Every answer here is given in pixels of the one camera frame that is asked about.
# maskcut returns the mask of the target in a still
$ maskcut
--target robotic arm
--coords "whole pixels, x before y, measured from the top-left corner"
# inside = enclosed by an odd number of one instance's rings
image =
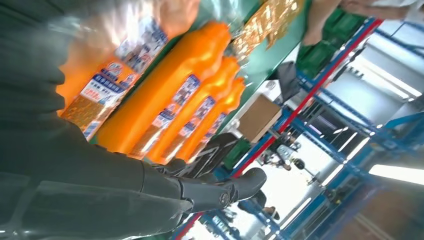
[[[165,233],[183,214],[225,208],[266,180],[260,169],[216,183],[160,173],[89,144],[57,116],[64,107],[56,93],[64,82],[58,66],[73,37],[66,24],[78,25],[72,11],[79,6],[89,16],[94,3],[106,11],[105,2],[125,1],[0,5],[0,239],[130,240]]]

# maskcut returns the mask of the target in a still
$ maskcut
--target hand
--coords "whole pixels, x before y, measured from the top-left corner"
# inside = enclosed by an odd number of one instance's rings
[[[341,8],[351,14],[363,14],[366,6],[356,1],[342,1]]]
[[[303,37],[303,44],[305,46],[316,45],[323,39],[323,31],[320,30],[307,30]]]

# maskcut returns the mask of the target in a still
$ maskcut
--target product label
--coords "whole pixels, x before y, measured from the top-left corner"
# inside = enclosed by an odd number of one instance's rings
[[[138,33],[129,32],[115,55],[136,73],[142,74],[167,42],[168,36],[155,19],[144,17],[138,23]]]
[[[185,124],[185,126],[179,131],[179,134],[183,137],[188,138],[196,127],[201,123],[201,121],[206,117],[209,111],[214,107],[215,100],[208,96],[197,109],[193,118]]]
[[[129,74],[124,78],[124,81],[119,82],[118,77],[121,73],[121,64],[110,63],[107,68],[102,68],[99,73],[92,77],[82,90],[81,95],[105,106],[114,104],[129,88],[132,81],[136,79],[135,74]]]
[[[171,104],[155,118],[153,125],[158,128],[166,128],[174,120],[175,116],[180,112],[193,93],[197,91],[199,86],[199,79],[193,74],[190,75],[172,97]]]
[[[91,135],[94,133],[94,131],[97,129],[99,125],[100,125],[99,121],[92,121],[90,125],[88,125],[85,131],[83,132],[85,138],[87,139],[91,137]]]
[[[220,128],[221,124],[224,122],[226,117],[227,115],[225,113],[221,113],[218,116],[210,130],[204,135],[203,139],[201,140],[202,143],[207,143],[209,139],[212,138],[212,136],[217,132],[218,128]]]

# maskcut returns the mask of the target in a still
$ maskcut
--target cardboard box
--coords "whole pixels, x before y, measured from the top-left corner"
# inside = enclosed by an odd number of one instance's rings
[[[238,131],[250,142],[257,143],[280,116],[280,106],[261,94],[241,116]]]

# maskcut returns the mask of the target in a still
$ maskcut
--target detergent bottle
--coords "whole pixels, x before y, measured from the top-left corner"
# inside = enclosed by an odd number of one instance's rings
[[[142,137],[154,139],[218,71],[230,40],[227,25],[214,21],[186,34],[98,131],[98,143],[129,154]]]
[[[209,139],[216,133],[227,115],[237,109],[245,88],[243,78],[236,78],[228,96],[216,103],[197,129],[184,141],[175,157],[186,162],[192,161],[193,157],[206,146]]]
[[[64,97],[64,109],[98,69],[110,64],[111,56],[114,62],[129,66],[139,78],[170,39],[190,28],[199,3],[200,0],[119,3],[113,10],[83,22],[70,44],[67,62],[59,67],[65,82],[56,92]]]
[[[148,139],[142,137],[144,141],[136,145],[130,156],[143,157],[144,153],[148,152],[147,158],[151,162],[165,164],[168,156],[195,130],[216,101],[228,95],[239,70],[235,57],[223,57],[216,74],[200,84],[198,91],[188,100],[172,123],[155,138],[159,141],[153,140],[153,144],[146,145]]]

